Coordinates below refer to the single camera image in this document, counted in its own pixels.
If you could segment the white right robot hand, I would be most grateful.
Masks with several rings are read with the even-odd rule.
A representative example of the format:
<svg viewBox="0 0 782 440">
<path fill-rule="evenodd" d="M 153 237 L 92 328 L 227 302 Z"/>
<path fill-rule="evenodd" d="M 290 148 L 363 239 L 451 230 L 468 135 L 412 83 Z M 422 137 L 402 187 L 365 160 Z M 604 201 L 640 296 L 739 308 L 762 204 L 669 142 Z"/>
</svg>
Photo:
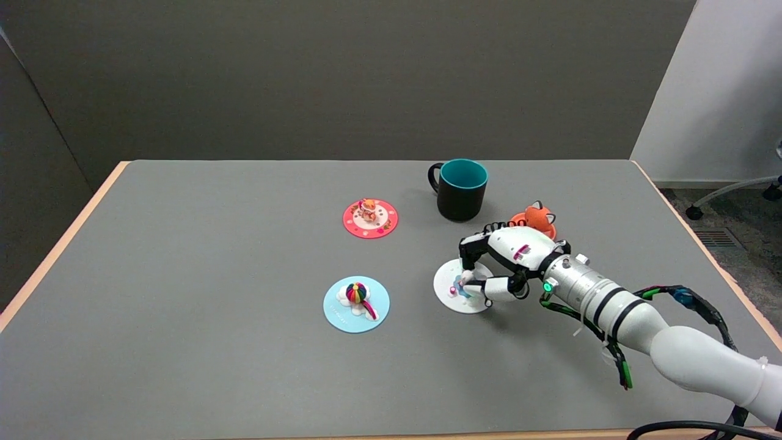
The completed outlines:
<svg viewBox="0 0 782 440">
<path fill-rule="evenodd" d="M 534 228 L 510 222 L 487 224 L 481 233 L 464 237 L 458 249 L 462 268 L 458 284 L 470 296 L 483 297 L 486 307 L 526 298 L 528 281 L 542 279 L 553 260 L 571 253 L 567 240 L 553 241 Z M 510 274 L 478 279 L 477 262 L 484 254 Z"/>
</svg>

